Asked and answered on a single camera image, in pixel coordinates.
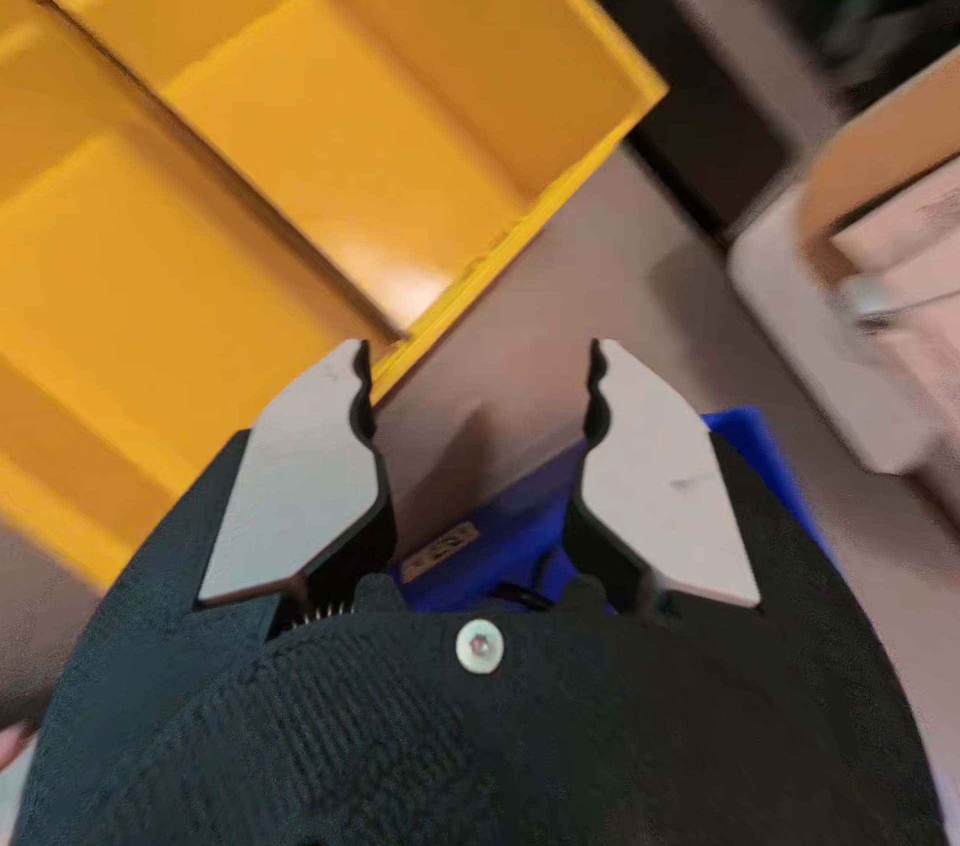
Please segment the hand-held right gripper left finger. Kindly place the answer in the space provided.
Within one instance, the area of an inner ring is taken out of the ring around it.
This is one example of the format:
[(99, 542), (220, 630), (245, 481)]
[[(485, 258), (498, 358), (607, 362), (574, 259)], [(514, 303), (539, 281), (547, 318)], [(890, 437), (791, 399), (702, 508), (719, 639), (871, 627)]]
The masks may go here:
[(348, 339), (263, 410), (198, 588), (203, 607), (281, 593), (302, 616), (346, 612), (398, 541), (374, 438), (370, 344)]

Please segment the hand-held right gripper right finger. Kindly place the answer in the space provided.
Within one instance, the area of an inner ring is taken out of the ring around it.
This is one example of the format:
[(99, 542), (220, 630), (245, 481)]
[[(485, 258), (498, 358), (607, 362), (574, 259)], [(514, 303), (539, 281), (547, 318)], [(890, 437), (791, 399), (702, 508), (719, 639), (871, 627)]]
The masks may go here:
[(613, 339), (594, 339), (584, 451), (562, 528), (573, 567), (610, 610), (671, 594), (753, 610), (762, 602), (712, 434), (688, 402)]

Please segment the blue plastic bin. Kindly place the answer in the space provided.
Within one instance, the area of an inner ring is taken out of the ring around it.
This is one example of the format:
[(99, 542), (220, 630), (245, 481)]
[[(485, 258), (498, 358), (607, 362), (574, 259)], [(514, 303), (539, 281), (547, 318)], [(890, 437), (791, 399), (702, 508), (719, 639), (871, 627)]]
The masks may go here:
[[(738, 406), (701, 418), (739, 452), (838, 565), (762, 411)], [(574, 573), (563, 552), (562, 533), (584, 451), (584, 442), (574, 444), (391, 566), (388, 572), (407, 606), (413, 612), (474, 611), (503, 584), (556, 601)]]

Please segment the white flat board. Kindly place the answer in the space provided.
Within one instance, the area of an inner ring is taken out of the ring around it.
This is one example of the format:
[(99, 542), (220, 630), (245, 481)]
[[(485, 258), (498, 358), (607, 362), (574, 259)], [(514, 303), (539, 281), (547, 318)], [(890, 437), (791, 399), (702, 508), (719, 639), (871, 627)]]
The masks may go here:
[(731, 283), (834, 431), (868, 470), (958, 484), (958, 453), (801, 256), (805, 184), (787, 186), (729, 249)]

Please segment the brown cardboard box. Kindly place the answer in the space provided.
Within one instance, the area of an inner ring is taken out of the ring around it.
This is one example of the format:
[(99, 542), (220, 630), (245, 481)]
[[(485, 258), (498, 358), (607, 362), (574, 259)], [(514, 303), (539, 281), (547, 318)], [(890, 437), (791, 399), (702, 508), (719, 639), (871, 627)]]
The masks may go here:
[(819, 285), (871, 276), (914, 342), (958, 360), (959, 49), (848, 123), (815, 161), (798, 250)]

